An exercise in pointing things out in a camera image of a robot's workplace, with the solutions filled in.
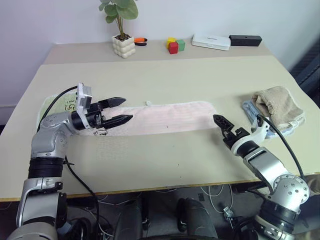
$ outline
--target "white plant pot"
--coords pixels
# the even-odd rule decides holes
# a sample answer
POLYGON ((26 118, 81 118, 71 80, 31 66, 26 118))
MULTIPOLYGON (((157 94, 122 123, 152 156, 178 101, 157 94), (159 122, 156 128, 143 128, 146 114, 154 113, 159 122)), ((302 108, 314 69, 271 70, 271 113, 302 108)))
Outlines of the white plant pot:
POLYGON ((124 41, 120 41, 116 39, 116 36, 113 36, 112 45, 114 52, 124 59, 136 52, 135 38, 133 36, 124 41))

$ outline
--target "table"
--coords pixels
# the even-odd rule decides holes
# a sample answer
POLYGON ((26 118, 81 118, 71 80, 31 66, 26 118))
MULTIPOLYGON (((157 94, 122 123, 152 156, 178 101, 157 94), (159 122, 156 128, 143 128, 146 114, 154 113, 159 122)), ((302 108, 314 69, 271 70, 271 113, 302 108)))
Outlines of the table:
MULTIPOLYGON (((241 103, 255 91, 279 85, 287 87, 306 115, 306 123, 287 141, 306 175, 320 172, 320 111, 263 45, 224 52, 188 43, 185 52, 172 56, 159 47, 162 43, 155 42, 148 46, 152 56, 142 47, 141 51, 137 48, 132 58, 122 60, 107 51, 101 55, 102 43, 88 44, 84 45, 83 56, 76 51, 76 58, 72 57, 73 50, 66 50, 66 45, 53 48, 16 106, 0 136, 0 201, 20 198, 23 181, 28 176, 35 121, 44 99, 78 82, 92 87, 93 102, 124 97, 127 99, 124 107, 144 106, 145 101, 153 104, 208 101, 235 127, 247 130, 250 122, 241 103), (96 49, 91 55, 90 48, 96 49), (157 51, 160 60, 154 56, 157 51)), ((80 45, 70 48, 82 49, 80 45)), ((100 194, 257 181, 222 140, 218 128, 126 137, 73 136, 67 155, 75 164, 74 171, 100 194)), ((298 174, 280 139, 266 140, 262 146, 289 171, 298 174)), ((63 191, 70 197, 87 193, 66 167, 62 176, 63 191)))

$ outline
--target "pink towel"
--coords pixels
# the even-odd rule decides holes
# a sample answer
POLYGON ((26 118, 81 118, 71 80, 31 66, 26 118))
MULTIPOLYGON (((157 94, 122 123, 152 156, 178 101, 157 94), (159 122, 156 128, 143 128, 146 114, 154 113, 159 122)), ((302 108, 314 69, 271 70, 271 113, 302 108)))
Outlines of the pink towel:
POLYGON ((206 101, 192 101, 166 105, 106 108, 106 119, 125 114, 133 118, 124 125, 108 130, 88 129, 79 134, 86 136, 135 136, 167 134, 216 128, 213 114, 216 110, 206 101))

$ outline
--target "beige towel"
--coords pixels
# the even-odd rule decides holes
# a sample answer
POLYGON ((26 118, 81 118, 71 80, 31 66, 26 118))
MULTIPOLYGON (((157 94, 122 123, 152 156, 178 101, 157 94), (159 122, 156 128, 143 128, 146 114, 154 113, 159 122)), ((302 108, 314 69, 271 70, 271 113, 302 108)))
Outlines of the beige towel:
POLYGON ((296 105, 290 92, 283 86, 257 91, 251 100, 264 116, 271 118, 280 131, 295 129, 305 122, 304 111, 296 105))

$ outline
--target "floor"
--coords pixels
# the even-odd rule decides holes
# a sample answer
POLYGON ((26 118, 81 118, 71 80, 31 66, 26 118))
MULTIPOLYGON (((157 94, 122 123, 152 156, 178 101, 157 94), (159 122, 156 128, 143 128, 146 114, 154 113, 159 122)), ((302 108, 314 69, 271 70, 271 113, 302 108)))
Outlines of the floor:
MULTIPOLYGON (((215 195, 221 189, 221 186, 212 186, 211 194, 215 195)), ((143 236, 150 237, 156 235, 164 234, 178 234, 176 218, 175 218, 175 208, 178 199, 180 198, 194 198, 199 200, 199 194, 203 194, 200 187, 186 187, 179 188, 171 192, 157 192, 157 191, 145 191, 142 193, 123 193, 109 195, 103 202, 107 203, 121 203, 135 197, 144 197, 149 201, 149 218, 150 226, 148 231, 144 231, 143 236)), ((260 205, 262 204, 262 199, 255 196, 252 193, 241 193, 232 194, 233 205, 232 210, 236 216, 250 217, 254 216, 259 212, 260 205)), ((203 194, 203 200, 201 203, 206 207, 211 217, 211 220, 216 228, 218 237, 221 239, 231 239, 232 231, 229 224, 225 221, 222 214, 215 212, 210 204, 209 197, 203 194)), ((213 203, 216 208, 221 210, 224 206, 230 206, 231 195, 228 185, 224 185, 221 194, 217 197, 212 198, 213 203)), ((18 203, 13 202, 8 209, 9 203, 0 203, 0 240, 6 239, 8 235, 15 229, 15 217, 18 208, 18 203)), ((105 217, 113 228, 116 227, 117 219, 124 204, 118 206, 100 204, 100 213, 105 217)), ((301 214, 299 216, 299 221, 295 227, 297 233, 306 232, 312 229, 320 228, 320 196, 311 197, 308 202, 301 206, 301 214)), ((85 217, 88 218, 92 223, 95 219, 87 211, 80 209, 78 207, 68 208, 68 220, 74 218, 85 217)))

